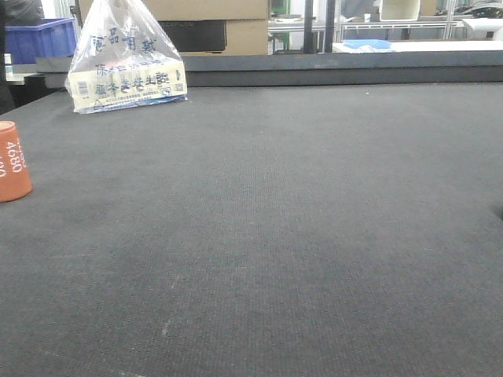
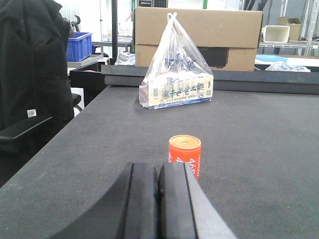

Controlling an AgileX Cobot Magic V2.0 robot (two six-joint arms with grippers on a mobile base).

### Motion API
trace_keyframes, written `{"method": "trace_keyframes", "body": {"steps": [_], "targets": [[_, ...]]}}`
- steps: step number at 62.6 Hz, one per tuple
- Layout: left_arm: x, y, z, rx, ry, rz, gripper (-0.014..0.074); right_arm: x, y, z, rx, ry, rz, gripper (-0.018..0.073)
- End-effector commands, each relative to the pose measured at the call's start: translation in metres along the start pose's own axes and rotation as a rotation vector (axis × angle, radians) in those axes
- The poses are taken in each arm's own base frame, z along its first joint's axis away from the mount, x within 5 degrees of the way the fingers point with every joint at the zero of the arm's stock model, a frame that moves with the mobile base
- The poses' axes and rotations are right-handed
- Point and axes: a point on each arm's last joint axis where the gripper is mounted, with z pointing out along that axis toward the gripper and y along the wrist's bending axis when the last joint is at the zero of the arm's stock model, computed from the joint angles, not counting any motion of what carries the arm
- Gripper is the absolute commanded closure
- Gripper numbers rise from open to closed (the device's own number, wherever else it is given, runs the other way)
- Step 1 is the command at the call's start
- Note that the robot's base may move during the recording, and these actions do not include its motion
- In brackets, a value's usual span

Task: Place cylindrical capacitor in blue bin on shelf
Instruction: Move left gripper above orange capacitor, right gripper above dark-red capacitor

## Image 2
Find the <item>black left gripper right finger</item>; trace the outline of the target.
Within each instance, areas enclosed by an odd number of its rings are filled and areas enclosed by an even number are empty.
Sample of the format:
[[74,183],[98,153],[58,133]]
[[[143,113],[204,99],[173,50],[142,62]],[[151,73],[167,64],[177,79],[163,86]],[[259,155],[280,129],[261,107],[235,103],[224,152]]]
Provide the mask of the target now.
[[159,174],[161,239],[235,239],[203,192],[190,165],[166,163]]

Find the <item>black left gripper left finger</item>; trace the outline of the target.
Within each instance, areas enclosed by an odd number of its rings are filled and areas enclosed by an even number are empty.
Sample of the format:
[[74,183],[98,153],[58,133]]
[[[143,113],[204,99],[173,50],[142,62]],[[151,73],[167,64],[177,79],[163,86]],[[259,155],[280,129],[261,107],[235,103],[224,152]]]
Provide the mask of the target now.
[[147,163],[127,163],[110,189],[54,239],[155,239],[157,172]]

